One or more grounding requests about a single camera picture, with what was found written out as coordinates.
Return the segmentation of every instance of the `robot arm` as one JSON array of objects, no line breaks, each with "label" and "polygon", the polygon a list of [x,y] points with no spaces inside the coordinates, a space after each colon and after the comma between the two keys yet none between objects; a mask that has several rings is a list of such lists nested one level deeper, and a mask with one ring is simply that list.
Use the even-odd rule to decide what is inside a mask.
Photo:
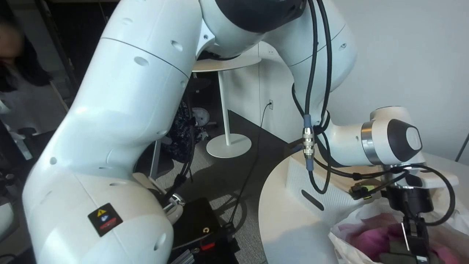
[{"label": "robot arm", "polygon": [[[325,41],[321,32],[313,39],[306,6],[304,0],[121,0],[73,105],[23,189],[36,262],[167,261],[171,224],[152,193],[132,179],[132,168],[142,151],[168,132],[203,50],[228,58],[265,39],[288,64],[299,101],[309,99],[309,123],[319,124],[328,94],[326,79],[321,79]],[[331,1],[325,6],[334,50],[331,86],[337,86],[353,64],[354,48],[338,11]],[[309,85],[315,41],[318,67]],[[329,124],[334,160],[373,162],[359,140],[343,154],[335,140],[350,132]],[[375,152],[381,151],[372,139]]]},{"label": "robot arm", "polygon": [[[293,74],[293,95],[297,96],[296,102],[304,118],[304,157],[309,174],[312,174],[316,139],[322,157],[335,165],[381,164],[388,168],[423,164],[419,130],[410,124],[404,108],[378,108],[372,111],[370,120],[362,124],[335,126],[329,120],[325,111],[326,96],[351,69],[354,44],[332,3],[316,3],[318,8],[313,7],[313,1],[307,1],[297,19],[268,32],[263,38],[278,51]],[[385,180],[392,183],[388,184],[385,195],[389,205],[404,214],[409,258],[429,261],[428,223],[419,214],[432,211],[428,189],[435,186],[422,179],[425,177],[416,171],[387,173]],[[451,195],[450,183],[445,179],[442,182]],[[313,186],[319,193],[326,190],[326,184],[322,190],[315,183]],[[448,212],[441,220],[447,218],[453,208],[454,204],[450,204]]]}]

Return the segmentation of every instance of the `black band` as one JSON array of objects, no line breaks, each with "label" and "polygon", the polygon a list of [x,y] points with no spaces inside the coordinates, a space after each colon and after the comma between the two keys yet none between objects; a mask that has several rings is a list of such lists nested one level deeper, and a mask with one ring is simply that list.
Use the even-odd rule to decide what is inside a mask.
[{"label": "black band", "polygon": [[217,0],[219,10],[244,30],[268,32],[296,17],[306,6],[304,0]]},{"label": "black band", "polygon": [[413,149],[409,145],[407,129],[416,129],[416,127],[397,118],[389,120],[387,126],[387,139],[389,142],[389,146],[395,158],[398,158],[400,161],[410,160],[414,154],[417,154],[422,149],[422,148]]}]

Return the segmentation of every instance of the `person's hair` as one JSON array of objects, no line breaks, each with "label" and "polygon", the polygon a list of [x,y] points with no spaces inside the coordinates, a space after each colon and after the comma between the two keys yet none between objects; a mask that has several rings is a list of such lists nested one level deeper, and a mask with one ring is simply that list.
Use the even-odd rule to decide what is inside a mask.
[{"label": "person's hair", "polygon": [[[19,29],[17,25],[4,20],[1,16],[0,23],[8,23]],[[25,35],[22,35],[22,50],[14,58],[14,64],[17,67],[19,74],[35,86],[48,85],[51,80],[49,73],[42,69],[36,51],[33,50],[30,41]],[[0,91],[14,89],[14,77],[11,76],[8,69],[5,69],[3,63],[0,63]]]}]

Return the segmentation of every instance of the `white stool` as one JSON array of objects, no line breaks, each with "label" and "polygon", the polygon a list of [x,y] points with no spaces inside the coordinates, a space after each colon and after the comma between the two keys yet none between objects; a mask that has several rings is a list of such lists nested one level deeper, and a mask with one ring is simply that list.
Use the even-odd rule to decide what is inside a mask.
[{"label": "white stool", "polygon": [[261,61],[258,55],[241,54],[231,60],[199,60],[196,61],[192,72],[217,72],[218,74],[218,89],[221,101],[222,127],[224,135],[212,138],[206,143],[206,152],[217,158],[233,158],[249,151],[252,142],[247,136],[230,132],[228,111],[225,108],[222,72],[237,67],[244,67],[256,64]]}]

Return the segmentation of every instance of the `table leg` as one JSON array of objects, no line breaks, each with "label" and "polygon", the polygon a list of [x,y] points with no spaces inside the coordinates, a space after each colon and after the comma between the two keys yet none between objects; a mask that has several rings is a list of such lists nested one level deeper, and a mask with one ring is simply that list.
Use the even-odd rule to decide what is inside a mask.
[{"label": "table leg", "polygon": [[161,151],[161,140],[155,140],[155,145],[152,148],[152,155],[151,155],[149,174],[148,174],[154,180],[158,177],[159,151]]},{"label": "table leg", "polygon": [[221,74],[222,72],[218,72],[218,89],[219,89],[224,135],[212,138],[206,143],[206,152],[217,158],[233,158],[247,152],[250,149],[252,142],[244,135],[230,132],[230,120],[228,120],[228,111],[225,108],[224,85],[222,85]]}]

